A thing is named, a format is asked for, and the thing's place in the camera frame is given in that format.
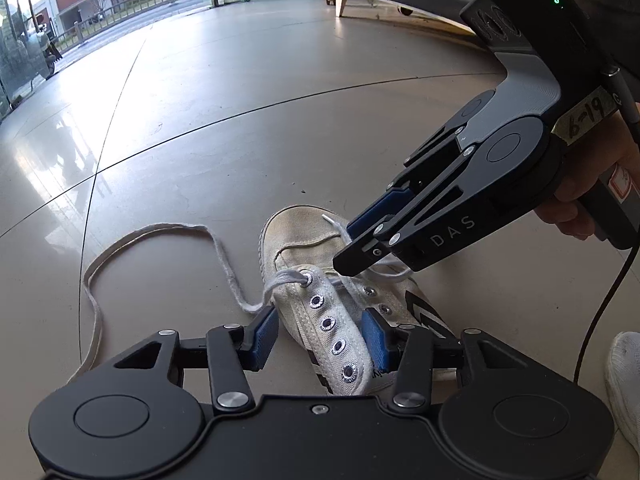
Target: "white sneaker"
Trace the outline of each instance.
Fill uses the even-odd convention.
[[[438,336],[453,336],[408,277],[410,269],[397,260],[386,258],[388,264],[355,278],[335,272],[333,257],[349,241],[346,225],[325,209],[291,206],[272,216],[260,235],[262,278],[273,291],[280,319],[307,350],[321,384],[338,396],[378,391],[394,379],[394,373],[373,369],[359,330],[367,307],[376,308],[392,326],[420,324],[419,319]],[[306,281],[271,287],[287,269],[302,273]]]
[[[607,358],[605,386],[616,424],[640,454],[640,333],[621,332],[613,339]]]

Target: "road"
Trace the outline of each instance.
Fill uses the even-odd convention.
[[[113,27],[89,38],[83,44],[75,46],[65,52],[62,55],[62,59],[56,63],[56,72],[60,72],[67,66],[72,65],[79,59],[82,59],[87,54],[92,53],[94,50],[98,50],[106,44],[111,43],[111,41],[115,41],[134,30],[146,27],[147,25],[151,25],[159,20],[164,20],[170,16],[175,16],[176,14],[188,12],[189,10],[205,6],[207,6],[207,4],[203,0],[178,0],[172,4],[165,4],[155,9],[148,10],[138,16],[129,18],[122,23],[113,25]]]

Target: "das logo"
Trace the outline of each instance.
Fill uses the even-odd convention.
[[[453,240],[456,236],[461,235],[465,230],[473,229],[476,223],[468,216],[463,216],[460,219],[460,224],[457,226],[447,226],[447,233],[442,235],[433,235],[430,237],[431,241],[440,247],[444,242]]]

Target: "white shoelace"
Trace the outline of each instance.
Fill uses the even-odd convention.
[[[338,222],[334,221],[332,218],[329,218],[327,215],[322,215],[322,218],[327,220],[339,233],[340,237],[344,241],[345,244],[349,244],[351,242],[351,237],[349,236],[347,230]],[[120,240],[117,240],[113,244],[111,244],[107,249],[105,249],[102,254],[100,254],[92,263],[89,265],[87,270],[84,272],[84,276],[82,277],[82,287],[84,288],[87,297],[89,298],[89,302],[92,306],[92,311],[94,313],[94,326],[91,334],[91,342],[89,344],[89,349],[87,351],[86,356],[82,359],[78,369],[71,375],[67,383],[77,379],[82,374],[89,371],[95,363],[95,359],[98,355],[98,350],[100,349],[100,341],[102,338],[102,325],[103,325],[103,316],[102,310],[100,309],[100,305],[94,298],[94,295],[91,292],[91,283],[95,277],[95,275],[100,271],[100,269],[107,263],[107,261],[111,260],[117,254],[125,251],[127,248],[135,245],[145,238],[149,238],[151,236],[155,236],[158,234],[167,234],[170,232],[180,232],[180,231],[191,231],[191,232],[199,232],[204,233],[213,240],[213,243],[216,247],[216,253],[218,255],[218,260],[220,261],[220,265],[225,271],[226,282],[229,285],[229,289],[236,300],[236,303],[240,306],[242,310],[245,312],[249,312],[254,314],[258,312],[262,307],[269,304],[271,302],[271,296],[273,293],[273,289],[277,286],[284,285],[286,283],[301,283],[305,284],[307,282],[307,277],[293,269],[282,269],[276,272],[276,274],[264,284],[264,290],[262,292],[262,302],[258,304],[248,303],[244,298],[244,294],[242,293],[242,288],[238,283],[238,278],[236,277],[236,273],[234,272],[231,264],[229,263],[228,257],[226,256],[225,249],[222,245],[222,241],[216,236],[215,233],[209,230],[204,225],[190,225],[190,224],[178,224],[178,223],[158,223],[151,224],[143,227],[142,229],[137,229],[133,232],[130,232],[126,236],[122,237]],[[367,269],[365,272],[367,273],[369,279],[373,281],[379,282],[401,282],[405,280],[409,275],[411,275],[412,271],[404,264],[402,264],[397,258],[386,256],[382,260],[380,260],[377,265],[388,265],[393,267],[401,267],[403,268],[401,272],[397,274],[387,274],[384,272],[377,272],[373,269]],[[358,306],[364,308],[364,303],[362,299],[359,298],[359,294],[356,291],[356,287],[353,284],[353,280],[348,278],[347,276],[340,276],[340,281],[344,285],[345,290],[352,296],[354,301]]]

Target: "sofa leg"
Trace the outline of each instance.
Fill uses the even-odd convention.
[[[344,12],[344,6],[347,4],[347,0],[335,0],[335,15],[340,18]]]

